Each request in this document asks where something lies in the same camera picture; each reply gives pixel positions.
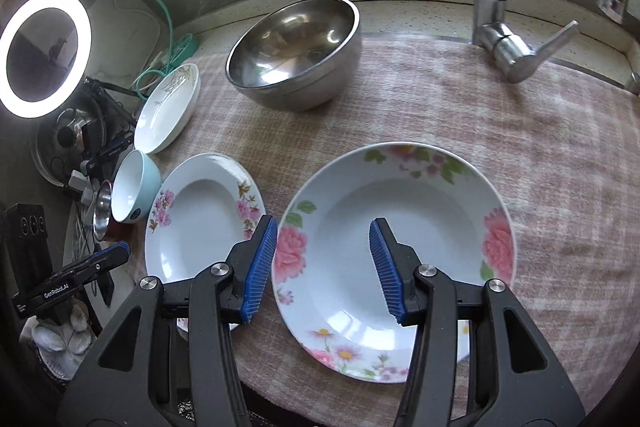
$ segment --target deep plate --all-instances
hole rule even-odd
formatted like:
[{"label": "deep plate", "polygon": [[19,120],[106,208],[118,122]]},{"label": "deep plate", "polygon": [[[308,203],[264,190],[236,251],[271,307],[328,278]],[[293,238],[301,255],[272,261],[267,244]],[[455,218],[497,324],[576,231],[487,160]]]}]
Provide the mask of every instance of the deep plate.
[{"label": "deep plate", "polygon": [[[145,234],[147,273],[164,283],[196,276],[250,239],[262,214],[258,187],[238,162],[217,153],[192,156],[156,196]],[[186,329],[186,320],[178,325]]]},{"label": "deep plate", "polygon": [[[511,283],[511,219],[482,174],[458,156],[408,142],[334,160],[309,179],[280,223],[271,280],[280,313],[321,363],[359,380],[404,382],[415,327],[386,308],[369,251],[369,223],[386,217],[400,243],[454,280]],[[458,322],[458,359],[468,330]]]},{"label": "deep plate", "polygon": [[199,93],[195,64],[183,64],[169,73],[142,108],[134,136],[136,149],[155,154],[174,141],[191,120]]}]

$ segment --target floral plate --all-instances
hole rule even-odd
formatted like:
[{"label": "floral plate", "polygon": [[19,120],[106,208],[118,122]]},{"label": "floral plate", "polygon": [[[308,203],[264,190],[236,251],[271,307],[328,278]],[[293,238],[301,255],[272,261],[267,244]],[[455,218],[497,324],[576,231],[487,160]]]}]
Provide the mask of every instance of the floral plate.
[{"label": "floral plate", "polygon": [[[437,147],[382,143],[350,152],[306,182],[278,231],[271,280],[280,313],[325,366],[359,380],[404,382],[415,327],[386,307],[369,251],[369,223],[386,217],[396,239],[454,280],[511,284],[516,244],[491,183]],[[458,359],[468,355],[458,322]]]},{"label": "floral plate", "polygon": [[[258,187],[238,162],[217,153],[192,156],[169,174],[151,208],[147,273],[164,283],[194,277],[250,239],[262,214]],[[188,331],[187,320],[178,327]]]}]

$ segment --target pink flower pattern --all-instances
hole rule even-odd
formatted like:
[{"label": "pink flower pattern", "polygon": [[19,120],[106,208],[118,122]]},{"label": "pink flower pattern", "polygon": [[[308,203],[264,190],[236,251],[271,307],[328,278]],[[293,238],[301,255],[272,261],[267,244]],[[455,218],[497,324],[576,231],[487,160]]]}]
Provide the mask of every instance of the pink flower pattern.
[{"label": "pink flower pattern", "polygon": [[276,290],[276,296],[278,297],[278,302],[280,304],[284,304],[285,306],[289,306],[293,304],[293,293],[289,290]]},{"label": "pink flower pattern", "polygon": [[161,190],[159,198],[154,202],[151,208],[151,217],[149,218],[149,228],[153,233],[157,227],[168,227],[171,224],[171,215],[167,212],[169,208],[174,206],[175,195],[170,190]]},{"label": "pink flower pattern", "polygon": [[238,216],[240,216],[240,219],[249,219],[249,207],[244,200],[236,201],[236,207],[238,208]]},{"label": "pink flower pattern", "polygon": [[306,233],[296,227],[286,225],[280,229],[278,243],[273,257],[276,284],[282,284],[289,278],[295,278],[306,267],[303,257],[306,251]]},{"label": "pink flower pattern", "polygon": [[362,353],[355,346],[336,346],[334,347],[334,353],[344,363],[353,362],[362,357]]},{"label": "pink flower pattern", "polygon": [[250,190],[251,185],[246,182],[238,184],[239,199],[236,201],[236,209],[238,210],[238,216],[242,219],[245,241],[252,238],[255,227],[258,226],[258,221],[262,217],[262,211],[258,208],[255,196],[249,194]]},{"label": "pink flower pattern", "polygon": [[[246,182],[238,184],[239,200],[236,201],[238,216],[242,220],[242,235],[247,241],[254,235],[255,227],[262,217],[262,211],[257,206],[255,196],[249,194],[251,185]],[[154,201],[149,218],[149,228],[154,232],[158,227],[168,227],[171,224],[171,215],[168,210],[174,206],[175,194],[170,190],[162,190],[158,199]]]},{"label": "pink flower pattern", "polygon": [[451,155],[416,145],[370,149],[364,154],[364,161],[380,165],[387,160],[387,156],[398,165],[401,172],[408,172],[416,180],[427,174],[431,177],[440,176],[447,183],[455,185],[459,176],[466,176],[471,172],[462,161]]},{"label": "pink flower pattern", "polygon": [[308,349],[308,347],[305,347],[305,349],[306,352],[318,360],[318,362],[330,369],[335,369],[334,356],[331,353],[323,351],[322,349]]},{"label": "pink flower pattern", "polygon": [[504,210],[494,208],[485,216],[484,225],[488,232],[484,236],[482,253],[497,277],[510,284],[513,275],[513,239]]}]

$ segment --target metal bowl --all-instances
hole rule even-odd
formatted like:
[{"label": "metal bowl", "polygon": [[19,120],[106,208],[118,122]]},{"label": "metal bowl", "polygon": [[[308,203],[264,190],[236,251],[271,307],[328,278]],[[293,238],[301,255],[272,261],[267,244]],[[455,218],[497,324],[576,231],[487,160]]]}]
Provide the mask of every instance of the metal bowl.
[{"label": "metal bowl", "polygon": [[253,26],[231,50],[226,77],[242,94],[303,111],[351,82],[362,52],[360,13],[348,0],[302,0]]},{"label": "metal bowl", "polygon": [[103,181],[95,197],[94,207],[94,239],[103,241],[107,236],[111,217],[111,182]]}]

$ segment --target leaf pattern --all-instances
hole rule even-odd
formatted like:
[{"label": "leaf pattern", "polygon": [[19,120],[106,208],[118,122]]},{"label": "leaf pattern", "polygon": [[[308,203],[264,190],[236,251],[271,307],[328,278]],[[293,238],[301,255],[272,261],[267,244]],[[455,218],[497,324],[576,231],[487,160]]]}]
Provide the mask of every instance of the leaf pattern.
[{"label": "leaf pattern", "polygon": [[284,221],[285,223],[293,225],[298,229],[302,228],[302,216],[300,216],[300,214],[297,212],[290,212],[289,214],[287,214],[287,217],[284,218]]},{"label": "leaf pattern", "polygon": [[251,190],[251,187],[246,182],[238,184],[238,198],[242,198],[249,190]]},{"label": "leaf pattern", "polygon": [[364,161],[366,162],[376,162],[380,165],[383,161],[386,160],[386,156],[383,155],[378,149],[371,149],[367,151],[364,155]]},{"label": "leaf pattern", "polygon": [[488,281],[489,279],[494,278],[494,271],[485,261],[482,261],[482,264],[480,266],[480,277],[484,281]]},{"label": "leaf pattern", "polygon": [[[457,158],[427,147],[392,145],[385,149],[385,152],[387,151],[398,163],[400,171],[408,172],[415,180],[428,174],[432,177],[440,176],[447,183],[454,185],[456,176],[473,174],[473,171]],[[364,161],[380,165],[386,161],[386,155],[379,149],[370,149],[364,154]]]},{"label": "leaf pattern", "polygon": [[316,211],[316,206],[311,201],[300,201],[296,207],[300,212],[305,214],[313,214]]}]

